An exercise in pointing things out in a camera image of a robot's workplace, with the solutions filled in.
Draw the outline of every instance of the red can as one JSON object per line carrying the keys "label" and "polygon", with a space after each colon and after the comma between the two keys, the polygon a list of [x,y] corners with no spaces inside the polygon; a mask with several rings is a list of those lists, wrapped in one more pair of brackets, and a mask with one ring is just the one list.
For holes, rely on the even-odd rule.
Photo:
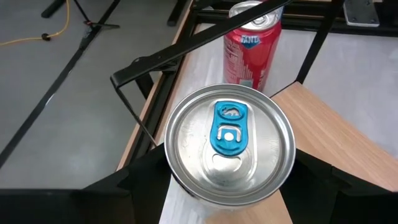
{"label": "red can", "polygon": [[[260,1],[246,1],[229,10],[235,16]],[[280,32],[282,8],[276,9],[224,36],[224,80],[263,91]]]}

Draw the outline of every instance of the wooden panel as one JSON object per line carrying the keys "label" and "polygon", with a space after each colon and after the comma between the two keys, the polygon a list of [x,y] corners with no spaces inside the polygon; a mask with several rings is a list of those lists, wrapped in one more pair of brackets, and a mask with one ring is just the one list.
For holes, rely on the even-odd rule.
{"label": "wooden panel", "polygon": [[[174,36],[174,40],[173,40],[172,44],[176,43],[176,41],[177,41],[177,39],[178,39],[178,37],[179,37],[179,35],[181,33],[182,27],[183,27],[185,21],[187,20],[188,14],[190,12],[189,9],[190,9],[191,4],[192,4],[192,0],[190,1],[188,10],[185,12],[184,17],[181,20],[180,26],[178,27],[177,33]],[[148,107],[149,107],[149,103],[153,99],[156,89],[158,87],[160,87],[161,84],[163,83],[163,80],[164,80],[163,73],[160,72],[159,75],[160,75],[160,78],[154,83],[154,86],[150,90],[149,96],[148,96],[147,100],[145,101],[145,104],[144,104],[144,107],[143,107],[143,109],[141,111],[141,114],[139,115],[141,120],[144,119],[144,116],[147,113],[147,110],[148,110]],[[136,124],[136,126],[134,127],[134,130],[132,131],[131,137],[130,137],[128,143],[127,143],[127,146],[126,146],[126,148],[125,148],[125,150],[123,152],[122,158],[120,159],[119,165],[116,168],[116,171],[118,171],[119,169],[122,169],[127,164],[127,161],[130,159],[131,154],[132,154],[131,146],[132,146],[132,144],[133,144],[133,142],[134,142],[134,140],[135,140],[135,138],[137,136],[138,130],[139,130],[139,125]]]}
{"label": "wooden panel", "polygon": [[297,148],[387,190],[398,190],[398,161],[301,84],[272,99],[289,119]]}
{"label": "wooden panel", "polygon": [[206,224],[288,224],[292,223],[279,191],[257,205],[235,212],[221,212]]}

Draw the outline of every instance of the yellow cable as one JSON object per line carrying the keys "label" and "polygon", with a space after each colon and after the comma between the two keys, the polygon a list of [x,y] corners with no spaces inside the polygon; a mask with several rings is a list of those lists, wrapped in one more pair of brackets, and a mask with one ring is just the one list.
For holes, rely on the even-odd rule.
{"label": "yellow cable", "polygon": [[[62,34],[63,31],[65,31],[68,28],[68,25],[69,25],[69,0],[66,0],[66,2],[67,2],[67,21],[66,21],[64,27],[62,28],[61,31],[56,32],[56,33],[51,34],[51,35],[48,35],[47,37],[56,37],[56,36]],[[8,41],[8,42],[0,43],[0,47],[4,46],[4,45],[7,45],[7,44],[13,44],[13,43],[27,41],[27,40],[42,40],[42,38],[41,37],[29,37],[29,38],[11,40],[11,41]]]}

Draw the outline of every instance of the can lid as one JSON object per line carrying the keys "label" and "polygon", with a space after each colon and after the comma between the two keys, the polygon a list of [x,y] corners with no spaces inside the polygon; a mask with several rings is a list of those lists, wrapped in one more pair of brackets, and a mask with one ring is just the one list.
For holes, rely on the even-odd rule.
{"label": "can lid", "polygon": [[280,108],[245,86],[202,88],[174,109],[165,151],[190,194],[224,206],[258,202],[275,192],[294,163],[292,128]]}
{"label": "can lid", "polygon": [[[262,2],[260,1],[244,1],[234,5],[229,10],[229,17],[238,15],[239,13],[250,9],[251,7],[257,6]],[[243,29],[247,30],[264,30],[274,26],[282,15],[283,7],[280,7],[266,15],[258,17],[257,19],[242,26]]]}

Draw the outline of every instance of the pull tab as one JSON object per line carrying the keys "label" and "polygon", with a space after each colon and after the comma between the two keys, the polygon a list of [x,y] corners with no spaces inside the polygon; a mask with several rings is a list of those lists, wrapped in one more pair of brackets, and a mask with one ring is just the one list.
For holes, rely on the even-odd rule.
{"label": "pull tab", "polygon": [[248,146],[248,106],[219,101],[214,108],[210,143],[223,156],[237,156]]}

